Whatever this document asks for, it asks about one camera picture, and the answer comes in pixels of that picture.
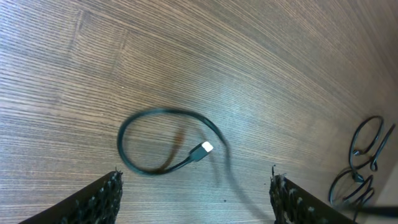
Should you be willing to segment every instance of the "usb cable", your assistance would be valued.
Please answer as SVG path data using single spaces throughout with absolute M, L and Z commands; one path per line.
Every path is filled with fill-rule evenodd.
M 120 129 L 119 129 L 119 133 L 118 133 L 118 140 L 117 140 L 117 145 L 118 145 L 118 151 L 119 151 L 119 155 L 120 158 L 123 160 L 123 162 L 125 163 L 125 165 L 131 169 L 134 172 L 137 172 L 138 174 L 144 174 L 144 175 L 162 175 L 162 174 L 168 174 L 170 172 L 173 172 L 175 170 L 178 170 L 179 168 L 195 161 L 198 162 L 201 159 L 203 159 L 205 156 L 207 156 L 212 150 L 213 150 L 213 146 L 208 142 L 205 141 L 203 143 L 200 143 L 199 145 L 197 145 L 196 147 L 194 147 L 191 151 L 189 156 L 184 159 L 182 162 L 178 163 L 175 166 L 172 166 L 168 169 L 164 169 L 164 170 L 158 170 L 158 169 L 154 169 L 154 170 L 145 170 L 142 169 L 140 167 L 138 167 L 137 165 L 135 165 L 126 155 L 126 153 L 124 152 L 124 148 L 123 148 L 123 137 L 124 134 L 127 130 L 127 127 L 132 124 L 133 122 L 135 122 L 136 119 L 144 117 L 144 116 L 149 116 L 149 115 L 159 115 L 159 114 L 179 114 L 179 115 L 185 115 L 185 116 L 190 116 L 192 118 L 195 118 L 199 121 L 201 121 L 202 123 L 204 123 L 205 125 L 207 125 L 220 139 L 220 141 L 227 146 L 228 144 L 226 143 L 221 131 L 217 128 L 217 126 L 211 122 L 209 119 L 207 119 L 206 117 L 204 117 L 201 114 L 198 114 L 196 112 L 192 112 L 192 111 L 187 111 L 187 110 L 178 110 L 178 109 L 173 109 L 173 108 L 157 108 L 157 109 L 151 109 L 151 110 L 145 110 L 145 111 L 141 111 L 139 113 L 136 113 L 132 116 L 130 116 L 128 119 L 126 119 L 123 124 L 121 125 Z

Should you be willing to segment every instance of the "wooden surface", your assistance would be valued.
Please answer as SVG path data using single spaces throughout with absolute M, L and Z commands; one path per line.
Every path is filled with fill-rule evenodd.
M 274 164 L 326 201 L 358 124 L 398 119 L 397 12 L 393 0 L 2 0 L 0 222 L 22 221 L 115 166 L 124 172 L 118 223 L 273 223 Z M 127 153 L 158 167 L 208 139 L 211 156 L 160 177 L 127 169 L 119 125 L 159 106 L 219 126 L 250 202 L 229 185 L 220 143 L 190 119 L 140 120 Z M 397 133 L 379 157 L 376 192 L 396 162 Z

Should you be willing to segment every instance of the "black cable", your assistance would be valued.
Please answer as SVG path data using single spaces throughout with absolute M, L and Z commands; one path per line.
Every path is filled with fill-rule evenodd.
M 157 109 L 150 109 L 150 110 L 145 110 L 141 111 L 139 113 L 136 113 L 132 116 L 130 116 L 128 119 L 126 119 L 118 133 L 118 139 L 117 139 L 117 146 L 118 146 L 118 151 L 121 159 L 127 165 L 129 169 L 131 169 L 134 172 L 137 172 L 139 174 L 144 174 L 144 175 L 161 175 L 161 174 L 167 174 L 170 172 L 173 172 L 185 165 L 187 165 L 191 160 L 189 158 L 185 159 L 181 163 L 177 164 L 176 166 L 173 166 L 171 168 L 168 168 L 166 170 L 144 170 L 141 169 L 140 167 L 136 166 L 133 162 L 131 162 L 128 158 L 126 153 L 124 152 L 123 148 L 123 137 L 124 133 L 127 130 L 127 127 L 132 124 L 135 120 L 144 117 L 144 116 L 149 116 L 149 115 L 157 115 L 157 114 L 179 114 L 179 115 L 185 115 L 189 116 L 192 118 L 195 118 L 199 121 L 201 121 L 203 124 L 208 126 L 218 137 L 218 139 L 221 141 L 225 148 L 225 170 L 227 174 L 227 178 L 229 181 L 229 184 L 231 184 L 232 189 L 234 190 L 235 194 L 238 196 L 240 199 L 241 203 L 245 204 L 247 206 L 248 210 L 255 215 L 259 220 L 270 220 L 273 219 L 270 217 L 268 214 L 264 213 L 259 207 L 257 207 L 254 202 L 244 193 L 243 189 L 239 186 L 238 181 L 236 181 L 235 176 L 232 172 L 232 167 L 231 167 L 231 148 L 221 133 L 220 129 L 211 122 L 208 118 L 204 117 L 201 114 L 198 114 L 193 111 L 187 111 L 187 110 L 180 110 L 180 109 L 174 109 L 174 108 L 157 108 Z
M 221 131 L 217 128 L 217 126 L 213 122 L 211 122 L 208 118 L 204 117 L 201 114 L 198 114 L 193 111 L 179 110 L 179 109 L 173 109 L 173 108 L 157 108 L 157 109 L 146 110 L 146 111 L 136 113 L 136 114 L 132 115 L 131 117 L 129 117 L 128 119 L 126 119 L 122 123 L 122 125 L 119 129 L 119 133 L 118 133 L 117 145 L 118 145 L 119 155 L 120 155 L 121 159 L 123 160 L 123 162 L 125 163 L 125 165 L 127 165 L 127 167 L 129 169 L 133 170 L 134 172 L 137 172 L 139 174 L 145 174 L 145 175 L 168 174 L 168 173 L 178 170 L 179 168 L 194 161 L 194 159 L 192 157 L 188 156 L 184 161 L 182 161 L 179 164 L 172 166 L 168 169 L 144 170 L 144 169 L 138 167 L 137 165 L 135 165 L 127 157 L 126 153 L 124 152 L 124 148 L 123 148 L 123 137 L 127 130 L 127 127 L 139 118 L 149 116 L 149 115 L 157 115 L 157 114 L 179 114 L 179 115 L 184 115 L 184 116 L 189 116 L 189 117 L 195 118 L 195 119 L 201 121 L 202 123 L 204 123 L 205 125 L 207 125 L 218 136 L 218 138 L 223 143 L 223 145 L 229 149 L 228 143 L 226 142 L 225 138 L 223 137 Z
M 355 143 L 358 138 L 360 130 L 363 128 L 365 124 L 367 124 L 370 120 L 372 119 L 378 119 L 380 121 L 379 128 L 377 130 L 377 133 L 375 137 L 373 138 L 372 142 L 367 146 L 365 150 L 360 150 L 360 149 L 355 149 Z M 333 183 L 330 186 L 329 189 L 329 202 L 331 205 L 333 205 L 333 192 L 335 190 L 337 182 L 345 175 L 351 174 L 352 178 L 354 179 L 355 182 L 361 183 L 361 185 L 354 190 L 351 194 L 349 194 L 346 197 L 343 197 L 343 201 L 347 202 L 351 197 L 354 197 L 366 184 L 368 184 L 368 187 L 366 188 L 365 192 L 361 194 L 354 202 L 351 202 L 347 205 L 348 208 L 352 209 L 355 208 L 355 214 L 354 214 L 354 222 L 356 217 L 358 216 L 358 212 L 360 211 L 361 207 L 374 195 L 374 188 L 372 187 L 373 183 L 373 175 L 370 175 L 366 180 L 364 180 L 363 176 L 358 173 L 360 169 L 362 169 L 364 166 L 370 164 L 370 169 L 373 172 L 376 172 L 378 170 L 377 168 L 377 159 L 386 145 L 387 140 L 389 139 L 392 131 L 395 128 L 395 124 L 393 124 L 390 129 L 388 130 L 387 134 L 384 136 L 384 139 L 380 143 L 380 146 L 378 147 L 376 153 L 370 157 L 369 160 L 366 162 L 362 163 L 361 165 L 354 166 L 353 164 L 353 156 L 360 156 L 360 155 L 365 155 L 367 152 L 371 150 L 373 145 L 376 143 L 376 141 L 379 139 L 380 133 L 382 131 L 384 125 L 384 119 L 381 116 L 371 116 L 368 119 L 365 119 L 356 129 L 354 136 L 351 140 L 351 145 L 349 147 L 349 155 L 348 155 L 348 163 L 350 169 L 340 173 L 337 175 L 337 177 L 334 179 Z

